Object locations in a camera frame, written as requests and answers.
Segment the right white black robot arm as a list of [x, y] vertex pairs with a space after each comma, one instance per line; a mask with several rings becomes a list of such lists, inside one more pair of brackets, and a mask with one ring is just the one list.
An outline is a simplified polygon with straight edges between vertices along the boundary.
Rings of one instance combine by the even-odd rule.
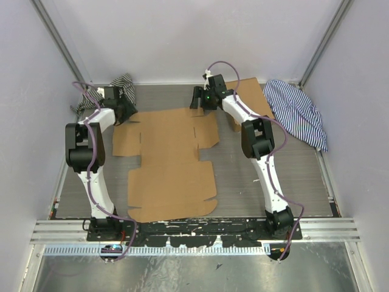
[[204, 85], [194, 87], [190, 108], [220, 108], [241, 124], [241, 149], [253, 164], [264, 194], [267, 232], [272, 239], [281, 240], [293, 225], [294, 216], [275, 169], [275, 140], [270, 118], [249, 108], [235, 90], [227, 88], [221, 74], [213, 75], [206, 70], [202, 77]]

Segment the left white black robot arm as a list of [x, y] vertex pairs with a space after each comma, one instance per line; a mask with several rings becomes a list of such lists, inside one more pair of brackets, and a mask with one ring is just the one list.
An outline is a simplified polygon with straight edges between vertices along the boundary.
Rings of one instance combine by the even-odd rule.
[[136, 107], [118, 86], [98, 88], [83, 82], [72, 84], [95, 105], [88, 117], [65, 127], [66, 163], [83, 183], [91, 205], [87, 240], [124, 240], [134, 224], [126, 224], [117, 215], [110, 199], [103, 173], [106, 161], [103, 133], [128, 121], [137, 113]]

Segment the brown cardboard box sheet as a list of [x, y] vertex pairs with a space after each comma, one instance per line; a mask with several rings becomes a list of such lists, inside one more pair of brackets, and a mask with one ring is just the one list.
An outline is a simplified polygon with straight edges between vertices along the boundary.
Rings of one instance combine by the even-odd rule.
[[128, 172], [129, 216], [139, 223], [208, 215], [218, 204], [211, 161], [200, 150], [219, 142], [215, 113], [139, 112], [114, 128], [114, 156], [140, 156]]

